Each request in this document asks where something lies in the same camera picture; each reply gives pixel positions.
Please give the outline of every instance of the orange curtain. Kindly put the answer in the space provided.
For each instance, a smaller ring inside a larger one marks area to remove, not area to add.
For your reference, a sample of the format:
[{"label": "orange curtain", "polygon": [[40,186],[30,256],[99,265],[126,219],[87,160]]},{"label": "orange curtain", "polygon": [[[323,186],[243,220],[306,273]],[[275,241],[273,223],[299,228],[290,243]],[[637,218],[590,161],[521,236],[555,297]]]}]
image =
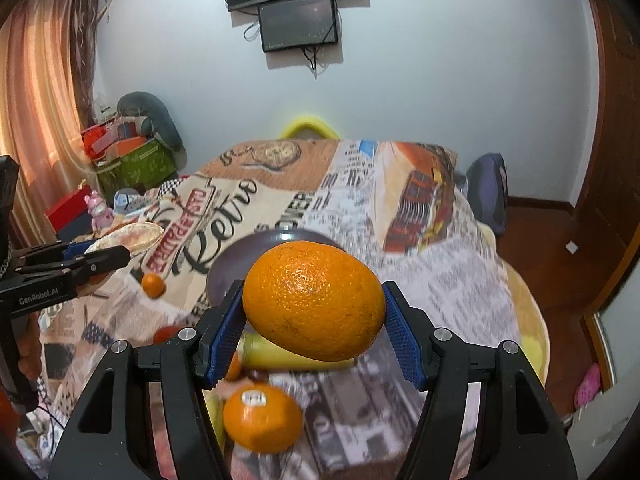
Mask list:
[{"label": "orange curtain", "polygon": [[55,240],[45,211],[86,179],[70,60],[72,0],[21,0],[0,29],[0,153],[20,164],[12,233]]}]

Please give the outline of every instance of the backpack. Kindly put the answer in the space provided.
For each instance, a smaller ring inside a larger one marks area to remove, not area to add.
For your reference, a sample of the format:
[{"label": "backpack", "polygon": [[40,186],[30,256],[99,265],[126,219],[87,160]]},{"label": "backpack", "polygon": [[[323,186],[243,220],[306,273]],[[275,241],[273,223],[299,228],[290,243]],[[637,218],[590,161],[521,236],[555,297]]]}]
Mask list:
[{"label": "backpack", "polygon": [[507,168],[500,153],[487,153],[466,172],[466,199],[476,220],[487,224],[496,236],[507,227]]}]

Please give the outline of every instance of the brown floor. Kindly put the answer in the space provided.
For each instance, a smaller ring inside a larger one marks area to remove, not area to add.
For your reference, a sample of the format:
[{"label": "brown floor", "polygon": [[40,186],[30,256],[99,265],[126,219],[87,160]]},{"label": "brown floor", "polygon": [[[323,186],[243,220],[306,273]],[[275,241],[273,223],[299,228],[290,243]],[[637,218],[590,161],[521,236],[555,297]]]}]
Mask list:
[{"label": "brown floor", "polygon": [[[574,391],[595,362],[582,314],[612,269],[602,257],[606,240],[591,237],[566,211],[508,208],[498,253],[529,285],[549,330],[551,361],[546,390],[560,417],[573,412]],[[575,254],[565,245],[573,240]]]}]

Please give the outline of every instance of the curtain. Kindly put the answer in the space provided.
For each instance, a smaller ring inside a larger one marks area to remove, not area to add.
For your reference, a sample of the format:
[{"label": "curtain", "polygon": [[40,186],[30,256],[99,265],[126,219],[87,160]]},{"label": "curtain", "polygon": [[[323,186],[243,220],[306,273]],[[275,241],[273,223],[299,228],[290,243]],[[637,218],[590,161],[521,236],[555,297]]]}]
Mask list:
[{"label": "curtain", "polygon": [[12,235],[55,240],[45,211],[82,179],[98,189],[82,149],[70,60],[72,0],[21,0],[0,29],[0,153],[20,164]]},{"label": "curtain", "polygon": [[100,0],[71,4],[71,69],[82,129],[94,126],[95,31]]}]

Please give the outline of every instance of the plate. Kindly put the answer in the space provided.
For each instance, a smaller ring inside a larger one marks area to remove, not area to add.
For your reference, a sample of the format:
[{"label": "plate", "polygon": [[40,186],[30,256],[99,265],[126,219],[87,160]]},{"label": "plate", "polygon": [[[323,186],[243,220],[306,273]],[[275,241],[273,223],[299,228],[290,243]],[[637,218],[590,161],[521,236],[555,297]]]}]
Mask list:
[{"label": "plate", "polygon": [[133,257],[143,253],[157,243],[158,240],[162,238],[162,233],[164,233],[164,229],[151,222],[126,224],[116,229],[113,233],[96,240],[94,244],[89,246],[85,253],[93,253],[101,249],[124,245]]},{"label": "plate", "polygon": [[215,259],[207,274],[207,295],[212,306],[222,303],[234,280],[244,280],[255,261],[275,246],[294,240],[306,240],[342,249],[331,238],[306,229],[270,229],[256,231],[235,241]]}]

